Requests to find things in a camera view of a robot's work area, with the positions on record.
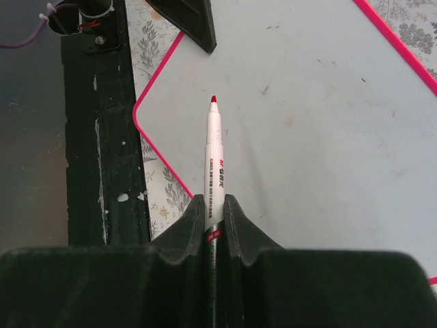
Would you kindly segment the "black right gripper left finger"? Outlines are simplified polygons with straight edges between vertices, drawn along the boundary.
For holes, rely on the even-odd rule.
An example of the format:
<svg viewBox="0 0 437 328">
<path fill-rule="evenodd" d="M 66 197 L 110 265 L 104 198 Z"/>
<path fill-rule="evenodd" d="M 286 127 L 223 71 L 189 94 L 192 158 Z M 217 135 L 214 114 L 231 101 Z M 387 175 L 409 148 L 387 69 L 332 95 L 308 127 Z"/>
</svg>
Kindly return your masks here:
<svg viewBox="0 0 437 328">
<path fill-rule="evenodd" d="M 1 255 L 2 327 L 203 327 L 201 195 L 147 245 Z"/>
</svg>

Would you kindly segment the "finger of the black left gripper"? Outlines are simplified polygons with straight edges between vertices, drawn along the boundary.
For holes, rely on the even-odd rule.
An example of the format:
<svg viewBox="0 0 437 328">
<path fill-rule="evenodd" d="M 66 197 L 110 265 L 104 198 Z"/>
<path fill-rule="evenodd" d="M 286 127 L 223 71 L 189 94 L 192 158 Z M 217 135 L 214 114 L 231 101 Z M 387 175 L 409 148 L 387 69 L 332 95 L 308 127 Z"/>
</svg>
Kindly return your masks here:
<svg viewBox="0 0 437 328">
<path fill-rule="evenodd" d="M 216 35 L 211 1 L 149 0 L 150 6 L 162 17 L 183 31 L 206 53 L 216 48 Z"/>
</svg>

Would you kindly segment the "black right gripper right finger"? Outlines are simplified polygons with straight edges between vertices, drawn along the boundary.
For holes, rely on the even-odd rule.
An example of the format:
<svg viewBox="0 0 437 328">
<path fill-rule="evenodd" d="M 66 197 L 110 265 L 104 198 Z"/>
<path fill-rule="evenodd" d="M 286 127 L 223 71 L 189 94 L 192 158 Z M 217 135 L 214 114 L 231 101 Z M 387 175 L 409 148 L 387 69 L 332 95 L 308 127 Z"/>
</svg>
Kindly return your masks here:
<svg viewBox="0 0 437 328">
<path fill-rule="evenodd" d="M 229 327 L 435 327 L 436 297 L 399 252 L 285 249 L 224 206 Z"/>
</svg>

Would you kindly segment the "white red whiteboard marker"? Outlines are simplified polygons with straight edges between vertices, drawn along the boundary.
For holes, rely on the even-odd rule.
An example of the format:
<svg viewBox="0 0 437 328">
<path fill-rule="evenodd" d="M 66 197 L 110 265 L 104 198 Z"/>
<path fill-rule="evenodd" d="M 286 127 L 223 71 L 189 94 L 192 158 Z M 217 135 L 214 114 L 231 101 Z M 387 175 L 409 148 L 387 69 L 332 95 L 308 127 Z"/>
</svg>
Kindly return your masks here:
<svg viewBox="0 0 437 328">
<path fill-rule="evenodd" d="M 225 327 L 225 287 L 223 264 L 224 158 L 221 115 L 216 97 L 211 98 L 207 117 L 205 148 L 205 264 L 206 327 Z"/>
</svg>

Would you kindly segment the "pink framed whiteboard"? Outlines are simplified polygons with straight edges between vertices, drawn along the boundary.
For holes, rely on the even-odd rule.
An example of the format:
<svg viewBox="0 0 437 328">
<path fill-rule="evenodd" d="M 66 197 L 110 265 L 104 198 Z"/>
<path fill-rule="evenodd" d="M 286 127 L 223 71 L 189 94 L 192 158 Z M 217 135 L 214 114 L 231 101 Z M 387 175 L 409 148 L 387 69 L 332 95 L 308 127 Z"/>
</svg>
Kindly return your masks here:
<svg viewBox="0 0 437 328">
<path fill-rule="evenodd" d="M 203 191 L 221 114 L 224 185 L 286 248 L 400 251 L 436 276 L 436 95 L 353 1 L 213 1 L 217 46 L 183 36 L 158 76 L 162 156 Z"/>
</svg>

